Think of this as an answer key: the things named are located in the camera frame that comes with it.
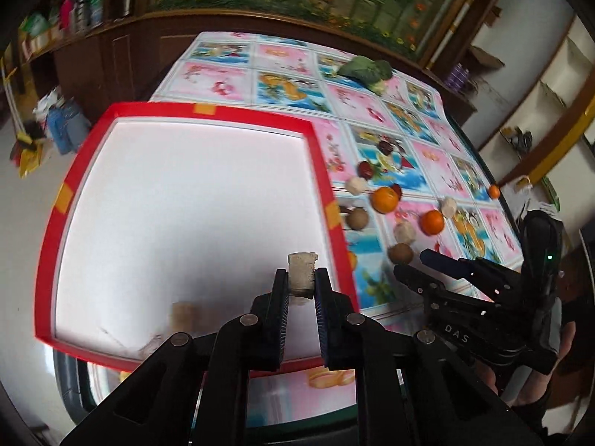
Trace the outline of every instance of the cabinet door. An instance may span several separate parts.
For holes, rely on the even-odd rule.
[[[54,52],[56,72],[65,97],[73,97],[91,122],[109,107],[99,38],[83,38]]]

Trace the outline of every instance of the screw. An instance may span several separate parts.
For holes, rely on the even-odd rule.
[[[246,313],[240,317],[240,323],[242,325],[250,326],[258,322],[258,317],[253,313]]]
[[[436,339],[434,332],[431,330],[420,330],[417,333],[417,338],[420,342],[424,344],[431,344]]]
[[[171,336],[170,342],[171,345],[174,347],[181,347],[182,345],[186,345],[190,340],[190,336],[184,332],[178,332]]]
[[[364,317],[360,313],[350,313],[349,315],[347,315],[347,321],[351,325],[361,325],[362,323],[364,323],[365,319],[366,317]]]

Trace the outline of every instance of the white board surface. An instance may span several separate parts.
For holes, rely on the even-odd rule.
[[[306,141],[237,125],[117,120],[65,234],[58,339],[140,360],[169,334],[172,303],[196,303],[199,335],[215,332],[271,290],[289,253],[315,251],[333,280]],[[318,355],[313,302],[291,306],[285,359]]]

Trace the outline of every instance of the human hand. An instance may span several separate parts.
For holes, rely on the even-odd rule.
[[[532,404],[542,398],[546,393],[547,384],[550,382],[551,375],[561,360],[569,353],[575,333],[576,323],[569,321],[560,332],[560,352],[551,372],[548,375],[544,375],[537,371],[531,371],[531,374],[519,392],[519,395],[512,402],[507,403],[509,407]],[[492,391],[494,391],[495,394],[498,394],[498,389],[496,388],[496,374],[492,368],[486,366],[483,362],[476,360],[475,373]]]

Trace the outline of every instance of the white floor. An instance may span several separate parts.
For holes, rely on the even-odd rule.
[[[52,350],[33,337],[33,287],[45,225],[72,155],[55,150],[19,178],[9,161],[11,122],[0,129],[0,380],[29,426],[62,438],[74,426],[58,393]]]

